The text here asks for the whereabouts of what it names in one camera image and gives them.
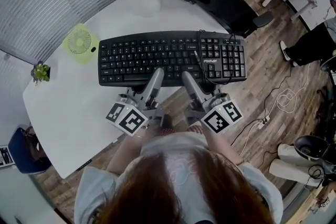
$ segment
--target chair armrest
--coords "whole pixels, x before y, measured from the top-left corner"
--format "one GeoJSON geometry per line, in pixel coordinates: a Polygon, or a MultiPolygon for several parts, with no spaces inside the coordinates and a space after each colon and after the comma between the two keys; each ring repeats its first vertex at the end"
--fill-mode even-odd
{"type": "Polygon", "coordinates": [[[272,12],[265,12],[253,19],[253,23],[257,28],[268,25],[273,20],[272,12]]]}

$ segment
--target white desk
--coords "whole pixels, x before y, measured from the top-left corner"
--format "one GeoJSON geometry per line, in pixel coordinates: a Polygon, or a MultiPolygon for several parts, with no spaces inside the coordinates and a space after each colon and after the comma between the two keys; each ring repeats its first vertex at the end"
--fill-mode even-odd
{"type": "MultiPolygon", "coordinates": [[[[162,0],[161,11],[151,18],[136,15],[139,0],[117,0],[85,24],[99,39],[129,34],[199,30],[227,33],[210,15],[183,0],[162,0]]],[[[46,61],[49,82],[30,82],[23,93],[31,124],[51,163],[66,178],[105,147],[120,131],[105,117],[117,95],[125,88],[98,84],[97,55],[86,65],[77,64],[62,47],[46,61]]],[[[178,87],[162,88],[157,100],[164,101],[178,87]]]]}

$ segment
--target wooden floor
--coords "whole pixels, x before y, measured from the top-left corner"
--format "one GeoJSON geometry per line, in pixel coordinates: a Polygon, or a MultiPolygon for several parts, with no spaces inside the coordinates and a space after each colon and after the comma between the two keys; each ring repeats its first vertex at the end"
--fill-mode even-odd
{"type": "MultiPolygon", "coordinates": [[[[282,0],[272,0],[263,8],[261,3],[264,0],[245,0],[258,14],[271,10],[274,20],[257,30],[246,39],[245,54],[247,57],[248,79],[243,82],[230,83],[223,86],[223,91],[235,99],[243,112],[244,119],[237,126],[229,129],[225,135],[231,142],[243,127],[257,118],[264,117],[264,99],[269,92],[279,87],[285,76],[289,75],[290,65],[283,60],[279,50],[279,41],[284,40],[288,46],[292,46],[307,31],[299,19],[290,21],[293,11],[282,0]]],[[[277,95],[285,88],[294,92],[303,87],[307,79],[308,66],[295,67],[292,70],[291,78],[287,78],[280,90],[273,91],[266,101],[266,110],[269,112],[277,95]]],[[[297,98],[296,109],[292,114],[280,111],[276,106],[270,115],[271,121],[261,130],[254,128],[251,132],[243,157],[255,167],[262,163],[265,151],[275,152],[280,143],[291,144],[296,137],[309,134],[317,124],[315,113],[320,105],[321,98],[316,90],[323,85],[331,87],[328,75],[320,71],[317,62],[312,63],[309,68],[309,81],[307,86],[300,91],[297,98]]],[[[294,100],[287,107],[293,108],[294,100]]],[[[177,130],[184,130],[186,124],[181,121],[183,108],[188,105],[188,96],[181,88],[170,97],[164,104],[166,112],[173,117],[173,124],[177,130]]],[[[237,139],[234,148],[241,152],[246,142],[249,128],[244,130],[237,139]]],[[[110,146],[93,158],[91,165],[98,168],[106,168],[116,146],[110,146]]],[[[272,176],[268,173],[268,167],[276,154],[266,154],[265,162],[261,171],[278,188],[285,180],[272,176]]],[[[57,208],[71,221],[73,221],[73,206],[75,203],[76,191],[80,182],[82,172],[75,172],[66,179],[61,179],[52,167],[47,172],[35,176],[41,188],[45,191],[57,208]]]]}

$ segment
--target fan grille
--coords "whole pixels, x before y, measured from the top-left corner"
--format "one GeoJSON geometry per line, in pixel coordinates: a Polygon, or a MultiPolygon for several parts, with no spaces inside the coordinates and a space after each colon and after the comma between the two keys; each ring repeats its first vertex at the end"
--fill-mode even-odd
{"type": "Polygon", "coordinates": [[[85,30],[75,30],[69,35],[67,43],[73,54],[83,54],[91,46],[91,36],[85,30]]]}

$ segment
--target black pants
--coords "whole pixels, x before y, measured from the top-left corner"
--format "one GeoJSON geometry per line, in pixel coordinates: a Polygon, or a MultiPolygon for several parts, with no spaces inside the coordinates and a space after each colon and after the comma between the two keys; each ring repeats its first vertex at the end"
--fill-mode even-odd
{"type": "Polygon", "coordinates": [[[290,59],[303,66],[317,60],[330,58],[335,49],[335,42],[322,23],[304,34],[293,47],[285,49],[285,52],[290,59]]]}

